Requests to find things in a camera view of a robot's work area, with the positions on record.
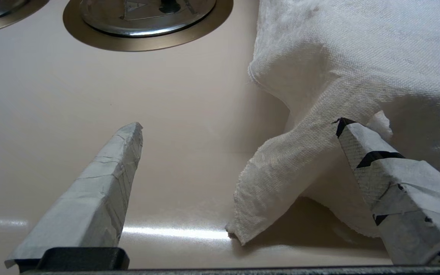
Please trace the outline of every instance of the sink drain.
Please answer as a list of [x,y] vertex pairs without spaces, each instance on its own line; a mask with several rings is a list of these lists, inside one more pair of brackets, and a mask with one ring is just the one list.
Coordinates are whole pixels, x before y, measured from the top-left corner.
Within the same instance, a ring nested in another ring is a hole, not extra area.
[[64,25],[77,40],[123,52],[198,39],[230,15],[233,0],[70,0]]
[[49,0],[0,0],[0,29],[38,11]]

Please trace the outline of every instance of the towel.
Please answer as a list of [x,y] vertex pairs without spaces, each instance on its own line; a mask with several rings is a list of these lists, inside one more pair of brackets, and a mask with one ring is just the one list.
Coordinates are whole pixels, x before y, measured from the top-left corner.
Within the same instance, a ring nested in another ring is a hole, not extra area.
[[226,229],[241,244],[300,195],[379,235],[337,143],[339,117],[440,171],[440,1],[260,0],[248,72],[286,104],[292,127],[266,141],[239,176]]

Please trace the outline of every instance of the fabric texture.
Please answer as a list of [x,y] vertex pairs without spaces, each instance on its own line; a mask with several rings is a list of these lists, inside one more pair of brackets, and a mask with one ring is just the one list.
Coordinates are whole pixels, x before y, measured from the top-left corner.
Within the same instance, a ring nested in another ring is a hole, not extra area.
[[378,235],[335,136],[339,117],[440,171],[440,1],[260,0],[249,74],[288,106],[293,127],[239,176],[226,228],[242,244],[300,195]]

